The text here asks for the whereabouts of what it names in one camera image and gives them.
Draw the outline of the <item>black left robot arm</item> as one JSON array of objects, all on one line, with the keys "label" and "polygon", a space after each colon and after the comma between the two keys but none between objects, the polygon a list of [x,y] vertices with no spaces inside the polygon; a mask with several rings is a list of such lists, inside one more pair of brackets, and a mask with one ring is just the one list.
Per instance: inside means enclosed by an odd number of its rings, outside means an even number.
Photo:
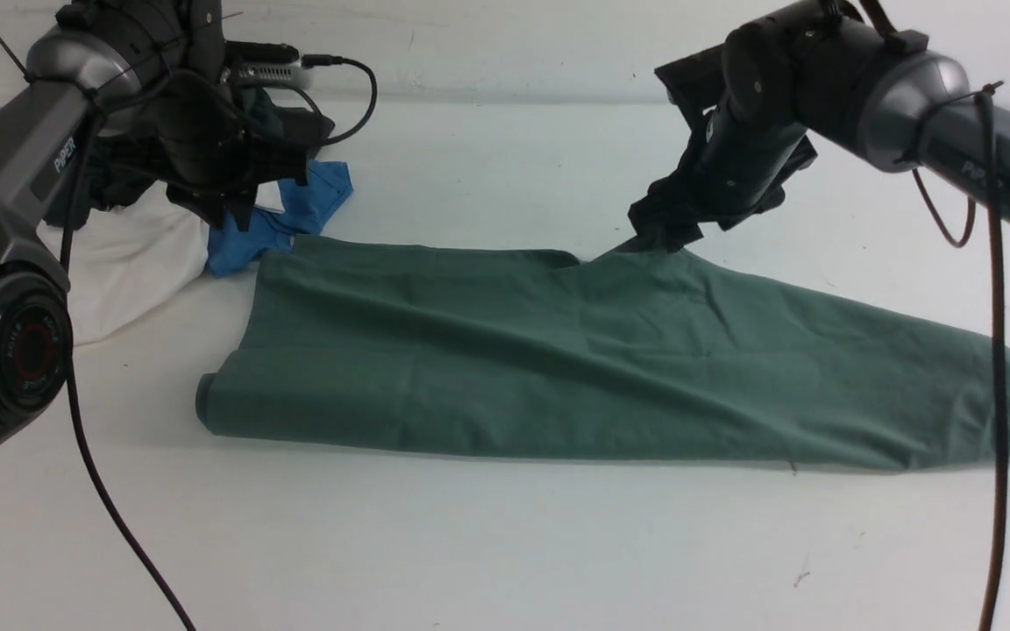
[{"label": "black left robot arm", "polygon": [[98,139],[117,137],[115,167],[165,183],[216,229],[248,226],[261,184],[304,183],[321,144],[266,131],[237,91],[300,89],[329,57],[228,41],[217,1],[72,1],[55,20],[25,57],[24,91],[0,108],[0,444],[67,380],[71,282],[37,229],[83,195]]}]

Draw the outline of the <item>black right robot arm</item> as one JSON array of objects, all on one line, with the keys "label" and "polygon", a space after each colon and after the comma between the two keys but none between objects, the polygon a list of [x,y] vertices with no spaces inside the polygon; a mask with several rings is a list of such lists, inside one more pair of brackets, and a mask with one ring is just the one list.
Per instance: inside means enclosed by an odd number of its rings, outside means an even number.
[{"label": "black right robot arm", "polygon": [[816,160],[809,132],[881,172],[929,169],[1010,223],[1010,110],[928,45],[875,1],[797,1],[658,67],[690,137],[630,207],[638,238],[673,252],[777,208]]}]

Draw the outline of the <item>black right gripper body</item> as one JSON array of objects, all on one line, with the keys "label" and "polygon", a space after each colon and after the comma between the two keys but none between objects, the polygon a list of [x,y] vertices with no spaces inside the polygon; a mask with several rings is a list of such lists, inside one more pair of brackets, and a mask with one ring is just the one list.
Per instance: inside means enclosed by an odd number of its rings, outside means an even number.
[{"label": "black right gripper body", "polygon": [[718,179],[701,166],[706,136],[704,131],[695,131],[676,169],[630,204],[628,217],[635,235],[628,240],[629,252],[676,252],[704,237],[701,226],[705,223],[727,231],[751,216],[781,207],[786,200],[783,185],[818,156],[808,137],[801,136],[768,182],[754,182],[747,176]]}]

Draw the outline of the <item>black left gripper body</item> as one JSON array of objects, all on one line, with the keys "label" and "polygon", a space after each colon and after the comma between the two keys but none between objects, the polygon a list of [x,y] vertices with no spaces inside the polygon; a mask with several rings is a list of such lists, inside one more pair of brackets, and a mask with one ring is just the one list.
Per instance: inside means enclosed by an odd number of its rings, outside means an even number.
[{"label": "black left gripper body", "polygon": [[309,97],[305,107],[270,100],[274,85],[236,87],[205,79],[152,85],[152,180],[169,201],[220,229],[250,223],[257,188],[302,183],[306,161],[334,143],[334,123]]}]

